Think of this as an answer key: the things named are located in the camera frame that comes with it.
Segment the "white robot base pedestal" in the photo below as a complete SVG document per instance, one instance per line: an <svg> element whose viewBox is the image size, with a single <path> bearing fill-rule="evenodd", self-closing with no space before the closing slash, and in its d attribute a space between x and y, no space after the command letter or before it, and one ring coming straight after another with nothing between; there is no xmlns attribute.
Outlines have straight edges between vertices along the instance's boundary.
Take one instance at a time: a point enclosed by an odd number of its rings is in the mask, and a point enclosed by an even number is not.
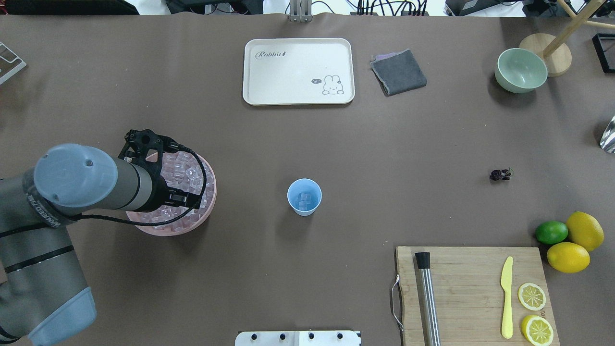
<svg viewBox="0 0 615 346"><path fill-rule="evenodd" d="M360 346L359 331L244 331L238 333L235 346Z"/></svg>

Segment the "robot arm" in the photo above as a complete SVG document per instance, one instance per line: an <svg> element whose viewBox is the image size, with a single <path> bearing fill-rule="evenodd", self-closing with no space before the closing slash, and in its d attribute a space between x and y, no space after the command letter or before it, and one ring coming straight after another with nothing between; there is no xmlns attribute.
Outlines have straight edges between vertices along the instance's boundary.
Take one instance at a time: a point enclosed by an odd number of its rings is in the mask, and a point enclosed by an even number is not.
<svg viewBox="0 0 615 346"><path fill-rule="evenodd" d="M97 317L67 226L86 211L146 212L198 206L200 197L167 187L156 164L127 162L79 144L49 149L35 167L1 181L1 344L28 337L52 346Z"/></svg>

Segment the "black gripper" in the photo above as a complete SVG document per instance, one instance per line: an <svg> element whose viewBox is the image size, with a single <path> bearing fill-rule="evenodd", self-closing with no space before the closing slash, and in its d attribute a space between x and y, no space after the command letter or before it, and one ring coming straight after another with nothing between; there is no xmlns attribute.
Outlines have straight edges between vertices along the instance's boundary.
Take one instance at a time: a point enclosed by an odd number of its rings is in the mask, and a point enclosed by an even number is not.
<svg viewBox="0 0 615 346"><path fill-rule="evenodd" d="M179 188L169 187L162 176L152 179L151 211L158 210L162 206L189 207L189 192Z"/></svg>

